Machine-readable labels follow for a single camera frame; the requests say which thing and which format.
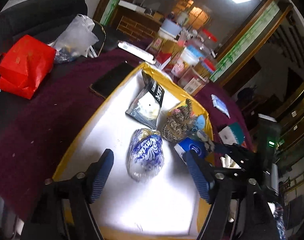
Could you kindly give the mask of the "tall red lid jar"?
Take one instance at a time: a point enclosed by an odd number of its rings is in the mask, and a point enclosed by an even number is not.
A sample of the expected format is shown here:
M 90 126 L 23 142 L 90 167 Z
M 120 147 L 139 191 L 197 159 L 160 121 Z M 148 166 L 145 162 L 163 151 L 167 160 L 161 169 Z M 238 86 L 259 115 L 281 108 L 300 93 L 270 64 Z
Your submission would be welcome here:
M 209 30 L 205 28 L 200 28 L 198 31 L 200 37 L 203 38 L 203 44 L 211 49 L 214 49 L 217 44 L 217 38 L 214 34 L 212 34 Z

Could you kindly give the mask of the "black snack packet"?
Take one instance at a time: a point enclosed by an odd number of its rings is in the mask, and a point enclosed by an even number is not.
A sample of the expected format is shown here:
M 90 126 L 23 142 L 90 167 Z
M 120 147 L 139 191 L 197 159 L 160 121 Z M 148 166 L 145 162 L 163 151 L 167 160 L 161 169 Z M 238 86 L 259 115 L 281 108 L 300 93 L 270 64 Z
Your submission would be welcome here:
M 142 72 L 142 78 L 144 88 L 135 97 L 125 114 L 151 129 L 156 129 L 165 91 L 155 79 L 145 72 Z

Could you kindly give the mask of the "brown speckled knitted cloth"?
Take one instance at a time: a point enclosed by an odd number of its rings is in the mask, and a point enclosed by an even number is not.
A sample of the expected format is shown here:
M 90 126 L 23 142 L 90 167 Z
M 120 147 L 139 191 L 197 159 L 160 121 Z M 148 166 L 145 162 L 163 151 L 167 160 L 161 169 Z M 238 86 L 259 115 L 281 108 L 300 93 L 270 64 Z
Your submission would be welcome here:
M 174 108 L 166 118 L 162 127 L 162 137 L 173 143 L 185 139 L 192 131 L 195 124 L 195 117 L 192 114 L 192 101 L 186 99 L 183 105 Z

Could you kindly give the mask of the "clear plastic bag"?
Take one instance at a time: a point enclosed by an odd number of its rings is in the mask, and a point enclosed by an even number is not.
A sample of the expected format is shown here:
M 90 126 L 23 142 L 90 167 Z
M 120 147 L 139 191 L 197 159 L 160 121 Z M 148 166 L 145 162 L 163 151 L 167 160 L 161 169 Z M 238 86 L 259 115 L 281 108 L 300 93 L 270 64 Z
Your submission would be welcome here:
M 51 45 L 56 50 L 56 64 L 87 57 L 90 47 L 99 41 L 92 32 L 95 23 L 88 16 L 78 14 Z

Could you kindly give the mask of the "red paper gift bag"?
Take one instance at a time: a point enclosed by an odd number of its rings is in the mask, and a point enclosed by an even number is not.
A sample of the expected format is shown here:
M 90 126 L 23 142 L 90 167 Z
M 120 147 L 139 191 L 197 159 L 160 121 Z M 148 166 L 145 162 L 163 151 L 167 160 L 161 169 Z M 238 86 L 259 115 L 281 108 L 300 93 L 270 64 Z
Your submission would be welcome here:
M 52 70 L 56 50 L 30 35 L 0 55 L 0 90 L 31 99 Z

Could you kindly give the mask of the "brown label jar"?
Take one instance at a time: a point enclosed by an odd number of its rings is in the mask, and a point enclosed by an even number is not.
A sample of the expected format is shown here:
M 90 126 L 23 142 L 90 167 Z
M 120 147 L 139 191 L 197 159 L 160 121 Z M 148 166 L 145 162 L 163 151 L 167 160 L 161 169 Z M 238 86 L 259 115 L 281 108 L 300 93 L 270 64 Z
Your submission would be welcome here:
M 200 60 L 179 79 L 178 85 L 188 94 L 195 96 L 208 82 L 211 74 L 216 70 L 216 65 L 208 58 Z

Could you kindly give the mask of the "light blue knitted bundle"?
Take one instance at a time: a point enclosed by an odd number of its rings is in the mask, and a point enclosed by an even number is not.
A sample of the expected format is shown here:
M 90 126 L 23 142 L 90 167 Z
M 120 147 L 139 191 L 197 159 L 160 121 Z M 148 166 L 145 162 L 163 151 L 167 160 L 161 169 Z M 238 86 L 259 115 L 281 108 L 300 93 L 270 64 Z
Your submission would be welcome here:
M 206 120 L 204 115 L 193 116 L 192 132 L 202 131 L 205 128 Z

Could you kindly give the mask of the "blue white patterned bag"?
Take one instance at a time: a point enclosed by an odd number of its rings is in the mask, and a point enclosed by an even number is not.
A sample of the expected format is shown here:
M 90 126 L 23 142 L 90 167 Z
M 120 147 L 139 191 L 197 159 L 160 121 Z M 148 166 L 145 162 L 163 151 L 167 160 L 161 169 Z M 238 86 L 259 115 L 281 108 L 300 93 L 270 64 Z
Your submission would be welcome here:
M 159 131 L 137 129 L 131 137 L 127 157 L 129 176 L 147 182 L 157 176 L 164 165 L 163 140 Z

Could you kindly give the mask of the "blue white wipes packet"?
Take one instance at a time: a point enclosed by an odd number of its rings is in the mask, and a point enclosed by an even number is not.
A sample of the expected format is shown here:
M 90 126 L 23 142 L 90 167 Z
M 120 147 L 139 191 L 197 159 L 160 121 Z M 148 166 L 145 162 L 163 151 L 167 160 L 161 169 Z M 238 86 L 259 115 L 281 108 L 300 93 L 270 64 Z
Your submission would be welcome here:
M 213 106 L 217 108 L 220 112 L 225 114 L 228 118 L 230 118 L 230 114 L 226 104 L 214 94 L 211 94 L 211 99 L 213 102 Z

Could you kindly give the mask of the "teal facial tissue box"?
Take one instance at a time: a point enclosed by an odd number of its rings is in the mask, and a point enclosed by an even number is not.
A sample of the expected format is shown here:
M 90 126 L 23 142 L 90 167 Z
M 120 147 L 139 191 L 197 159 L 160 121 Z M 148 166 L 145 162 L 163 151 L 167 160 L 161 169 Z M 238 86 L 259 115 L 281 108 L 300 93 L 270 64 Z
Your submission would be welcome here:
M 245 141 L 245 135 L 238 122 L 234 122 L 222 129 L 219 132 L 219 137 L 227 145 L 241 145 Z

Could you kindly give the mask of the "red lid snack jar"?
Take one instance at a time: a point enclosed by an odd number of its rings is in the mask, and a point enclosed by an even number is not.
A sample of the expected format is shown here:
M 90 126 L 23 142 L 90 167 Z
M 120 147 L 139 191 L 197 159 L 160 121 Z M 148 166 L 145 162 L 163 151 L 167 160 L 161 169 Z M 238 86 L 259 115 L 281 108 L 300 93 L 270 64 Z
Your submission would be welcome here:
M 148 45 L 146 51 L 153 55 L 155 65 L 163 68 L 162 65 L 168 63 L 177 46 L 177 36 L 182 31 L 181 26 L 172 20 L 165 19 L 155 38 Z

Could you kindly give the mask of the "blue label plastic jar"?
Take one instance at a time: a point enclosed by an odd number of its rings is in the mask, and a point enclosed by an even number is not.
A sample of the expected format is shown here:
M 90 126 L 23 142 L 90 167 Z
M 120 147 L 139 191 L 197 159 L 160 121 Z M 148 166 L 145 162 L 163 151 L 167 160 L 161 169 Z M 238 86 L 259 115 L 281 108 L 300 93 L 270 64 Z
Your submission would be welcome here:
M 177 78 L 181 78 L 190 67 L 195 66 L 202 58 L 204 58 L 204 55 L 193 45 L 185 47 L 173 65 L 171 74 Z

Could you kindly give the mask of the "wooden sideboard cabinet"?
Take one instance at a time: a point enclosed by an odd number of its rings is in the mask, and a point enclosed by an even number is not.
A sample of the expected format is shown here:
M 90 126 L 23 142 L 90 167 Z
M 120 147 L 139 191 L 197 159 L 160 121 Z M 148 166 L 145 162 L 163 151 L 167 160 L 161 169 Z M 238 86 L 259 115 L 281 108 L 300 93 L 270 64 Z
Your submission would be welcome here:
M 119 30 L 132 41 L 154 39 L 162 23 L 154 18 L 117 6 L 110 19 L 109 26 Z

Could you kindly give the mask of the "blue tissue pack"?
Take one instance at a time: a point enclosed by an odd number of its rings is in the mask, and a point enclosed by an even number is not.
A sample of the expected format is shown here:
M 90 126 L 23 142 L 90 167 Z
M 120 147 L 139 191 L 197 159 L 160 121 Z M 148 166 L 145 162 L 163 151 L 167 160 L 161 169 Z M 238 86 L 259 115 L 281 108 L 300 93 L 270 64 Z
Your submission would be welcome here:
M 205 159 L 210 153 L 214 152 L 215 144 L 204 131 L 197 131 L 178 142 L 174 146 L 174 150 L 186 163 L 183 157 L 186 152 L 194 151 L 198 157 Z

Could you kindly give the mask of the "white paper packet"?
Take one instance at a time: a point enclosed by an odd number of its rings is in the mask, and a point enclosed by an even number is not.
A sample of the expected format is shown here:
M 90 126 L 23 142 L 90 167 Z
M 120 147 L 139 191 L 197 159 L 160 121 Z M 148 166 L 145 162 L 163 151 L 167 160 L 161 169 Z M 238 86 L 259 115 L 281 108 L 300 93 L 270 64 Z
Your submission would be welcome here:
M 146 61 L 149 64 L 155 64 L 156 61 L 154 60 L 154 56 L 151 53 L 148 53 L 145 50 L 142 50 L 139 47 L 136 47 L 133 44 L 130 44 L 125 41 L 119 41 L 117 46 L 124 51 L 127 51 L 128 53 L 131 53 L 132 55 L 135 55 L 136 57 L 139 57 L 143 61 Z

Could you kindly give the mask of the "black leather sofa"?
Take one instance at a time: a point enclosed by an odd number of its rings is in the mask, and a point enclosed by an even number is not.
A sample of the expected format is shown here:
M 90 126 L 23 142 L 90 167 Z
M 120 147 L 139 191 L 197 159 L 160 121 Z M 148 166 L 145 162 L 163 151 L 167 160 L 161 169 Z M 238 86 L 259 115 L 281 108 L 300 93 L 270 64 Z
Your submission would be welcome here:
M 78 15 L 87 15 L 85 0 L 27 0 L 0 13 L 0 55 L 21 37 L 49 44 Z

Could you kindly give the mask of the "yellow tray box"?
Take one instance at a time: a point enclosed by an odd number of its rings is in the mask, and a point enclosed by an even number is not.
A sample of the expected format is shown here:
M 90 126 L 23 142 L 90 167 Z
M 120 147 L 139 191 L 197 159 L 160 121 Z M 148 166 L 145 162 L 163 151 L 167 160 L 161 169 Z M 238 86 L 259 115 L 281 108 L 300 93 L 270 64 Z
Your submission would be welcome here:
M 142 63 L 101 104 L 64 154 L 56 180 L 86 170 L 107 149 L 113 152 L 102 194 L 90 205 L 105 239 L 196 238 L 209 205 L 200 199 L 173 143 L 126 113 L 136 102 L 161 130 L 170 111 L 185 101 L 191 101 L 196 115 L 208 117 L 188 93 Z

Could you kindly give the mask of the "black smartphone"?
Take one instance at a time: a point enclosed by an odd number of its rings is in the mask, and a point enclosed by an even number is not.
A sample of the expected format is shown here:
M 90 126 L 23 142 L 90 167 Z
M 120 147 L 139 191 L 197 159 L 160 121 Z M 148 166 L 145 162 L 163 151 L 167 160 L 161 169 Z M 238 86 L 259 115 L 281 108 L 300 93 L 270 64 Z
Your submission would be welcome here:
M 133 69 L 132 65 L 122 62 L 91 84 L 89 89 L 96 95 L 106 99 Z

